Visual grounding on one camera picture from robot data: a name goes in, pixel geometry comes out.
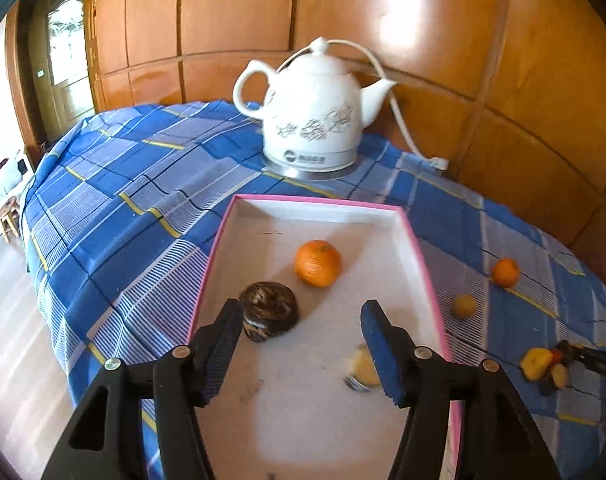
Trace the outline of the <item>small tan round fruit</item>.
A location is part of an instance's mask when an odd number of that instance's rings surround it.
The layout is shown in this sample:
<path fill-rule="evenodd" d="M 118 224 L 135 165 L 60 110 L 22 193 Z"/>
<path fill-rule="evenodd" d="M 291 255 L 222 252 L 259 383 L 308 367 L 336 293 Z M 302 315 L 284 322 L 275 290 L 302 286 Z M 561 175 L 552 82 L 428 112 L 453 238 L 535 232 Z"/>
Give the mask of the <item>small tan round fruit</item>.
<path fill-rule="evenodd" d="M 469 294 L 458 295 L 452 304 L 452 315 L 460 320 L 473 318 L 476 310 L 478 310 L 478 304 L 475 298 Z"/>

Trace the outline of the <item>small red tomato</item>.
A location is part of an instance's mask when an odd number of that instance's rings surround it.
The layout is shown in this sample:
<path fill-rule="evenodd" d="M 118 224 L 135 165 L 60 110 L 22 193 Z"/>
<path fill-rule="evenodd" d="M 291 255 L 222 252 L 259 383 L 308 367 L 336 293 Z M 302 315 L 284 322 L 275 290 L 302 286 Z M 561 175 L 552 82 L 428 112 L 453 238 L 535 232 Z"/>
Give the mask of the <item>small red tomato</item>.
<path fill-rule="evenodd" d="M 550 350 L 551 352 L 551 361 L 550 365 L 561 363 L 563 360 L 563 352 L 557 348 L 553 348 Z"/>

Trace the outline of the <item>orange tangerine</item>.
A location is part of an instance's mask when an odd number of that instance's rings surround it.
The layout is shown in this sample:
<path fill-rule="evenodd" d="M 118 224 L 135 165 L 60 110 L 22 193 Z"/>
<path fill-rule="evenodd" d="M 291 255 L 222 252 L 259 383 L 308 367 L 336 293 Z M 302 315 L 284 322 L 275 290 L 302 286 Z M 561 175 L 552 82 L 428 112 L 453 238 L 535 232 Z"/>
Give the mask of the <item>orange tangerine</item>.
<path fill-rule="evenodd" d="M 341 272 L 341 254 L 326 240 L 310 240 L 297 249 L 294 273 L 303 282 L 319 288 L 329 287 Z"/>
<path fill-rule="evenodd" d="M 521 271 L 516 260 L 501 258 L 494 264 L 490 275 L 497 286 L 511 288 L 519 281 Z"/>

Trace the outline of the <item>pink shallow cardboard tray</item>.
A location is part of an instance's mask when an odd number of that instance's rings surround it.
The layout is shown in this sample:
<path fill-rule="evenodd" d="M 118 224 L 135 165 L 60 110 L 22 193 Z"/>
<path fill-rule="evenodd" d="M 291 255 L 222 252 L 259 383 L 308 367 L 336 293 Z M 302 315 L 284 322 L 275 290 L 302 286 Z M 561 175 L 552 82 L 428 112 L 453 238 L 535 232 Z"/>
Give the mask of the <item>pink shallow cardboard tray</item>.
<path fill-rule="evenodd" d="M 319 288 L 294 273 L 297 249 L 326 240 L 342 272 Z M 395 206 L 326 198 L 238 195 L 212 248 L 194 325 L 260 281 L 285 284 L 300 319 L 260 344 L 241 337 L 222 388 L 198 411 L 219 479 L 384 479 L 407 414 L 381 389 L 345 385 L 362 344 L 360 309 L 376 300 L 416 344 L 448 355 L 419 244 Z"/>

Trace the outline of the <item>small wooden stool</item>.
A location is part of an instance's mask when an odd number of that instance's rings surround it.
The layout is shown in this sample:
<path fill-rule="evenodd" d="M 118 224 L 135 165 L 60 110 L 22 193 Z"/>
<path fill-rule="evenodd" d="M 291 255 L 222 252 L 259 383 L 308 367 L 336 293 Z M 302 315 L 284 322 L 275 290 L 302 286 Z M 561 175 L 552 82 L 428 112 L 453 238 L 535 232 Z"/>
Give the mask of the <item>small wooden stool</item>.
<path fill-rule="evenodd" d="M 10 242 L 10 237 L 20 237 L 20 226 L 18 219 L 20 211 L 18 210 L 18 199 L 10 196 L 0 207 L 0 228 L 1 234 L 6 243 Z"/>

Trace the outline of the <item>white ceramic electric kettle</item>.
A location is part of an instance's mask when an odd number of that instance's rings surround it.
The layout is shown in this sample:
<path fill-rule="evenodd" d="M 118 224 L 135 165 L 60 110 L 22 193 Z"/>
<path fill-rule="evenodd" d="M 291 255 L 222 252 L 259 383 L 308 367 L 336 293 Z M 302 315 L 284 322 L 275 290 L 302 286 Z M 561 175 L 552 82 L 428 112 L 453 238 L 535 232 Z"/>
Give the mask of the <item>white ceramic electric kettle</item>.
<path fill-rule="evenodd" d="M 244 116 L 262 123 L 264 164 L 274 174 L 297 180 L 332 180 L 349 174 L 358 159 L 362 133 L 380 114 L 395 82 L 375 56 L 379 79 L 361 86 L 340 58 L 328 53 L 331 40 L 319 37 L 276 70 L 252 60 L 232 89 Z"/>

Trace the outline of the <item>wooden wall cabinet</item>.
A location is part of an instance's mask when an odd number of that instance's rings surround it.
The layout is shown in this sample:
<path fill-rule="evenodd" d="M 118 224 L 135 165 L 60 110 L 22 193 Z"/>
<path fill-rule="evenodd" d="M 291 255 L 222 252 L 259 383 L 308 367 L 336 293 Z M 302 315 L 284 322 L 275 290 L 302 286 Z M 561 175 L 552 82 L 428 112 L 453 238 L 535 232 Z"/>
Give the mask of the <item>wooden wall cabinet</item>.
<path fill-rule="evenodd" d="M 102 110 L 229 99 L 252 60 L 371 50 L 412 140 L 606 283 L 606 23 L 588 0 L 87 0 Z"/>

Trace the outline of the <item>blue plaid tablecloth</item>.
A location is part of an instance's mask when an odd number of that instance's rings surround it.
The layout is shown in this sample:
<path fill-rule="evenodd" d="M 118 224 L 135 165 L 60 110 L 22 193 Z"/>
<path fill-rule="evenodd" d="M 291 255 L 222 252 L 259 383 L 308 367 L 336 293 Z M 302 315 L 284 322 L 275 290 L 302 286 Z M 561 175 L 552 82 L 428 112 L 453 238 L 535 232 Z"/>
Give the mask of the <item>blue plaid tablecloth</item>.
<path fill-rule="evenodd" d="M 40 163 L 22 214 L 27 266 L 51 347 L 79 400 L 105 360 L 157 358 L 184 341 L 207 257 L 237 194 L 337 197 L 402 208 L 438 301 L 478 302 L 448 321 L 459 363 L 501 362 L 564 478 L 606 445 L 606 379 L 573 365 L 568 388 L 542 396 L 522 354 L 560 340 L 606 349 L 606 286 L 551 235 L 434 174 L 375 134 L 348 176 L 297 183 L 268 174 L 260 129 L 229 103 L 143 105 L 80 122 Z M 519 281 L 497 286 L 501 258 Z"/>

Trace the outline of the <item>wooden door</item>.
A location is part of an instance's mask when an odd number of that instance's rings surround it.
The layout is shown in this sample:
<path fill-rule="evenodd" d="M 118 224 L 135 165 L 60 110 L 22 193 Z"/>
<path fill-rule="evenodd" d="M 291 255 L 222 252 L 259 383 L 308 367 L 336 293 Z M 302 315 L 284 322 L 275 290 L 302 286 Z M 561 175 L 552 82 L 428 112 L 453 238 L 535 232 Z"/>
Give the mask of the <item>wooden door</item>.
<path fill-rule="evenodd" d="M 6 61 L 24 151 L 37 166 L 94 114 L 84 0 L 16 0 L 7 14 Z"/>

